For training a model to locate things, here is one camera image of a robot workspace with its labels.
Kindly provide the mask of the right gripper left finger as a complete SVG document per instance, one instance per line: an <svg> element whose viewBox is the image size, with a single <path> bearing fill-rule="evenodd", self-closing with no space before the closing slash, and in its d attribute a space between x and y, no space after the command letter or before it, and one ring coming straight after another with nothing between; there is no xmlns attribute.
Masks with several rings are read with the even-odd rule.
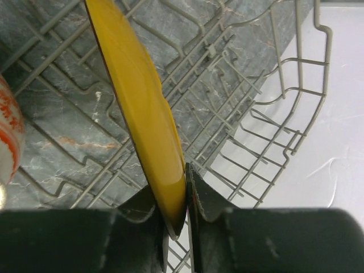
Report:
<svg viewBox="0 0 364 273"><path fill-rule="evenodd" d="M1 213L2 272L165 272L167 255L150 187L115 209Z"/></svg>

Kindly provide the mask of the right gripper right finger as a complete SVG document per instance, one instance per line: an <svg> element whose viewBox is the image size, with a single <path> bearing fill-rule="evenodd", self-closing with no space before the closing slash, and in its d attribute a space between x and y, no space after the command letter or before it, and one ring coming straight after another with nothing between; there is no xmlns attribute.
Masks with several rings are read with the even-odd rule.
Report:
<svg viewBox="0 0 364 273"><path fill-rule="evenodd" d="M341 209L242 209L186 166L193 272L362 272L363 231Z"/></svg>

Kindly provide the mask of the yellow small plate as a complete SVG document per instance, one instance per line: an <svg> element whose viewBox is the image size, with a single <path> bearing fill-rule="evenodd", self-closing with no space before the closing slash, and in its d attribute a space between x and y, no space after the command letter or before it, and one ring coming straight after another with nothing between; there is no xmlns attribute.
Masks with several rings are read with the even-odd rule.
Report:
<svg viewBox="0 0 364 273"><path fill-rule="evenodd" d="M115 97L169 235L186 214L185 161L156 68L114 1L85 1Z"/></svg>

